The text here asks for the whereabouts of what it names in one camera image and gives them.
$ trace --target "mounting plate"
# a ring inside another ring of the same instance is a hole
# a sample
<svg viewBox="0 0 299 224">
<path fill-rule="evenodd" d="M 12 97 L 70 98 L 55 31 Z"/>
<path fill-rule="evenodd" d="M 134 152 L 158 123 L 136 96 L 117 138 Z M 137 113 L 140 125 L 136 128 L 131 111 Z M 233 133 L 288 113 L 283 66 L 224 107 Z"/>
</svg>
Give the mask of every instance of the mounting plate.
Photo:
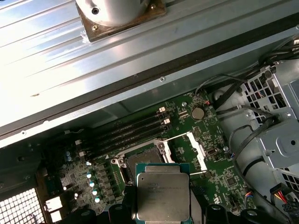
<svg viewBox="0 0 299 224">
<path fill-rule="evenodd" d="M 116 34 L 118 32 L 121 32 L 123 30 L 126 30 L 128 28 L 140 25 L 142 23 L 148 22 L 150 20 L 153 20 L 159 16 L 163 16 L 166 14 L 166 8 L 162 0 L 152 0 L 149 3 L 148 8 L 145 10 L 145 13 L 141 16 L 134 19 L 132 22 L 117 26 L 117 27 L 106 27 L 102 26 L 100 24 L 97 24 L 95 22 L 92 22 L 89 20 L 81 11 L 79 6 L 76 4 L 77 10 L 79 12 L 79 15 L 81 17 L 83 26 L 85 28 L 88 40 L 90 42 L 96 41 L 98 39 L 104 38 L 106 36 Z"/>
</svg>

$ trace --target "cable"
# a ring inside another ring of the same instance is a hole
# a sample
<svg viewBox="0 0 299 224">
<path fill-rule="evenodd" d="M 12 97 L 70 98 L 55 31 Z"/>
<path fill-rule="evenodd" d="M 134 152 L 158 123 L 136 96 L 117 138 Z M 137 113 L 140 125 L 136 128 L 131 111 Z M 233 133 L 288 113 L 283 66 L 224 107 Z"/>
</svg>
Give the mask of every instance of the cable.
<svg viewBox="0 0 299 224">
<path fill-rule="evenodd" d="M 280 196 L 280 198 L 282 199 L 282 201 L 283 201 L 284 203 L 287 203 L 287 200 L 286 200 L 285 196 L 282 194 L 281 191 L 278 192 L 278 195 Z"/>
<path fill-rule="evenodd" d="M 266 131 L 269 127 L 271 127 L 274 124 L 274 119 L 268 118 L 265 120 L 265 122 L 259 126 L 255 131 L 253 131 L 238 147 L 237 151 L 235 152 L 235 156 L 233 158 L 234 161 L 238 158 L 238 156 L 241 154 L 241 152 L 244 150 L 244 148 L 258 135 Z"/>
<path fill-rule="evenodd" d="M 243 175 L 246 176 L 246 174 L 248 173 L 248 171 L 250 170 L 250 168 L 252 168 L 254 165 L 256 165 L 259 162 L 265 162 L 265 160 L 263 159 L 263 157 L 255 159 L 250 164 L 248 164 L 246 166 L 246 168 L 244 169 L 244 171 L 243 171 Z"/>
<path fill-rule="evenodd" d="M 207 79 L 207 80 L 204 81 L 202 84 L 200 84 L 199 87 L 196 88 L 194 95 L 197 96 L 198 91 L 199 91 L 205 84 L 207 84 L 208 82 L 210 82 L 210 81 L 212 81 L 213 79 L 215 79 L 215 78 L 217 78 L 217 77 L 220 77 L 220 76 L 230 77 L 231 79 L 240 81 L 240 82 L 242 82 L 242 83 L 247 82 L 246 79 L 242 79 L 242 78 L 234 77 L 234 76 L 227 75 L 227 74 L 218 74 L 218 75 L 216 75 L 216 76 L 213 76 L 213 77 Z"/>
<path fill-rule="evenodd" d="M 229 150 L 231 150 L 231 147 L 232 147 L 231 143 L 232 143 L 232 139 L 233 139 L 234 134 L 236 132 L 242 130 L 242 129 L 245 129 L 246 127 L 249 127 L 250 130 L 253 132 L 252 126 L 250 126 L 250 125 L 244 125 L 244 126 L 241 126 L 241 127 L 237 128 L 237 129 L 233 130 L 233 132 L 230 134 L 230 136 L 228 138 L 228 148 L 229 148 Z"/>
<path fill-rule="evenodd" d="M 217 111 L 216 113 L 217 113 L 218 115 L 221 115 L 221 114 L 226 114 L 226 113 L 230 113 L 230 112 L 237 111 L 237 110 L 239 110 L 239 108 L 238 108 L 237 106 L 233 106 L 233 107 L 228 108 L 228 109 L 226 109 L 226 110 Z"/>
<path fill-rule="evenodd" d="M 251 79 L 252 77 L 261 73 L 260 69 L 262 66 L 255 66 L 251 71 L 245 72 L 240 75 L 242 78 Z M 236 83 L 232 84 L 229 89 L 223 93 L 223 95 L 213 103 L 214 109 L 217 110 L 221 105 L 223 105 L 231 95 L 243 84 L 243 82 L 237 81 Z"/>
<path fill-rule="evenodd" d="M 284 51 L 284 50 L 292 50 L 294 48 L 299 47 L 299 44 L 292 45 L 292 46 L 286 46 L 286 47 L 281 47 L 279 50 L 273 51 L 272 53 L 268 53 L 270 55 L 270 59 L 267 60 L 267 57 L 262 56 L 259 59 L 259 64 L 255 66 L 249 74 L 242 74 L 239 77 L 245 78 L 246 80 L 249 80 L 253 78 L 254 76 L 258 75 L 260 73 L 260 69 L 272 65 L 275 61 L 280 61 L 280 60 L 286 60 L 289 58 L 293 58 L 294 56 L 298 56 L 299 50 L 295 51 Z M 230 86 L 230 88 L 219 98 L 214 102 L 214 108 L 218 109 L 221 105 L 223 105 L 230 97 L 231 95 L 242 85 L 242 82 L 236 82 L 233 85 Z"/>
<path fill-rule="evenodd" d="M 299 44 L 293 44 L 293 45 L 289 45 L 289 46 L 283 46 L 280 49 L 281 50 L 286 50 L 286 49 L 294 49 L 294 48 L 299 48 Z"/>
<path fill-rule="evenodd" d="M 271 113 L 269 113 L 267 111 L 263 111 L 263 110 L 255 108 L 255 107 L 252 107 L 252 106 L 242 105 L 242 108 L 252 110 L 253 112 L 256 112 L 260 115 L 264 115 L 266 118 L 269 118 L 269 117 L 273 116 Z"/>
<path fill-rule="evenodd" d="M 242 178 L 242 180 L 246 183 L 246 185 L 250 188 L 250 190 L 252 191 L 252 193 L 261 198 L 268 206 L 270 206 L 271 208 L 273 208 L 273 210 L 275 210 L 278 214 L 280 214 L 285 221 L 289 221 L 289 217 L 286 216 L 281 210 L 279 210 L 277 207 L 275 207 L 273 204 L 271 204 L 266 198 L 264 198 L 257 190 L 255 190 L 255 188 L 252 187 L 252 185 L 246 180 L 246 178 L 244 177 L 244 175 L 242 174 L 242 171 L 239 167 L 239 165 L 236 163 L 235 160 L 233 160 L 233 164 L 235 166 L 236 172 L 237 174 Z"/>
<path fill-rule="evenodd" d="M 241 105 L 241 108 L 252 110 L 253 112 L 256 112 L 256 113 L 258 113 L 260 115 L 265 116 L 266 118 L 269 118 L 269 117 L 272 116 L 271 113 L 269 113 L 267 111 L 263 111 L 263 110 L 257 109 L 257 108 L 252 107 L 252 106 Z M 231 108 L 229 108 L 227 110 L 217 111 L 216 113 L 218 115 L 221 115 L 221 114 L 225 114 L 225 113 L 229 113 L 229 112 L 233 112 L 233 111 L 237 111 L 237 110 L 239 110 L 239 107 L 238 106 L 234 106 L 234 107 L 231 107 Z"/>
</svg>

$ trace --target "metal grille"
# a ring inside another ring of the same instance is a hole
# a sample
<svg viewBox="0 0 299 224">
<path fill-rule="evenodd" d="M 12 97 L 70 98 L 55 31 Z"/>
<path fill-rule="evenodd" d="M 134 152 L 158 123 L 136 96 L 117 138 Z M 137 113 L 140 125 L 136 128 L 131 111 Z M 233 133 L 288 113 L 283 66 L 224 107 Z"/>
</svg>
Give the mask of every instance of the metal grille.
<svg viewBox="0 0 299 224">
<path fill-rule="evenodd" d="M 285 183 L 289 188 L 294 189 L 295 191 L 299 192 L 299 178 L 289 175 L 287 173 L 282 173 L 284 177 Z"/>
<path fill-rule="evenodd" d="M 44 218 L 34 188 L 0 202 L 0 224 L 42 222 Z"/>
<path fill-rule="evenodd" d="M 264 111 L 273 111 L 286 107 L 285 99 L 281 94 L 281 88 L 275 77 L 269 70 L 249 80 L 243 85 L 243 93 L 250 106 Z M 259 124 L 265 119 L 254 112 Z"/>
</svg>

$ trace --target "integrated circuit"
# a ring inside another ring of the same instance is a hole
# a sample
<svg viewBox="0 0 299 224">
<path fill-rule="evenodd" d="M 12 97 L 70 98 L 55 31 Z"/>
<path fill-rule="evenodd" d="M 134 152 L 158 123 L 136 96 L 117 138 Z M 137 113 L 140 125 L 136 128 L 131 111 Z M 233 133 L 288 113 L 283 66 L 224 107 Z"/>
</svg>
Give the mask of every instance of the integrated circuit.
<svg viewBox="0 0 299 224">
<path fill-rule="evenodd" d="M 129 173 L 132 175 L 132 178 L 135 182 L 136 176 L 136 163 L 162 163 L 162 158 L 160 156 L 159 150 L 156 147 L 145 150 L 142 153 L 132 155 L 128 158 L 125 158 L 125 162 L 128 167 Z"/>
<path fill-rule="evenodd" d="M 233 186 L 234 184 L 236 184 L 236 181 L 233 177 L 230 177 L 226 180 L 228 182 L 229 186 Z"/>
</svg>

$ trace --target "red wire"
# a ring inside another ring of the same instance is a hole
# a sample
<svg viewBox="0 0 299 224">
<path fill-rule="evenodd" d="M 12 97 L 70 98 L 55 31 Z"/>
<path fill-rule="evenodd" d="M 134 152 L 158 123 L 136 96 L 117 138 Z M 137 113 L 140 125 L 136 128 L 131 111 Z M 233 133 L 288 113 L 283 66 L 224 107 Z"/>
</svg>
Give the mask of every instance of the red wire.
<svg viewBox="0 0 299 224">
<path fill-rule="evenodd" d="M 278 192 L 278 195 L 281 197 L 281 199 L 284 201 L 284 203 L 287 203 L 285 196 L 282 194 L 281 191 Z"/>
</svg>

